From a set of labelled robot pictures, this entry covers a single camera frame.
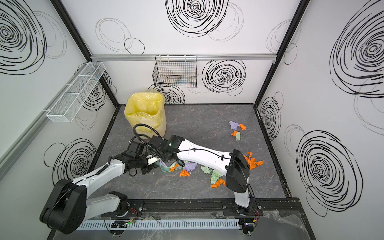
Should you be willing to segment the green dustpan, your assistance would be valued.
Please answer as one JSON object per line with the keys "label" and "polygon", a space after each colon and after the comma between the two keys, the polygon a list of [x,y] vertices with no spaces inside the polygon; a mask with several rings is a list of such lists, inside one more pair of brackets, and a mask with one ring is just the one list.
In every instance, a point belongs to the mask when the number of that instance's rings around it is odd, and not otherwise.
{"label": "green dustpan", "polygon": [[174,162],[170,167],[168,167],[159,158],[148,159],[148,166],[153,165],[153,164],[159,166],[163,172],[169,173],[169,172],[171,172],[170,168],[173,167],[176,164],[176,162]]}

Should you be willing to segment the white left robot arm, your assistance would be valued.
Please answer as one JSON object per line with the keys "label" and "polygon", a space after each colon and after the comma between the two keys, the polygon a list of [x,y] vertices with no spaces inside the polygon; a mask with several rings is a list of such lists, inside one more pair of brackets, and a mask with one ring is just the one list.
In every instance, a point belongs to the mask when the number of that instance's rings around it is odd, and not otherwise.
{"label": "white left robot arm", "polygon": [[142,169],[143,174],[152,170],[159,158],[145,153],[145,145],[130,142],[127,150],[109,157],[106,164],[92,172],[73,180],[60,180],[54,186],[43,210],[40,222],[63,234],[74,232],[84,221],[111,213],[125,217],[131,208],[128,197],[112,191],[102,197],[91,195],[111,180],[129,173],[132,169]]}

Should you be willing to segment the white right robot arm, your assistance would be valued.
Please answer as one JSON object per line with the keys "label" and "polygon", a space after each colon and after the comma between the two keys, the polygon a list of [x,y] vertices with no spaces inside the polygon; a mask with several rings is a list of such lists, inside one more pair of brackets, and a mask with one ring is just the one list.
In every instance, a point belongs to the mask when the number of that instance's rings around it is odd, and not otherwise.
{"label": "white right robot arm", "polygon": [[148,145],[168,166],[173,162],[182,164],[188,161],[222,174],[226,178],[226,187],[234,192],[236,205],[244,209],[250,207],[250,165],[239,150],[220,152],[176,135],[172,135],[168,140],[153,136]]}

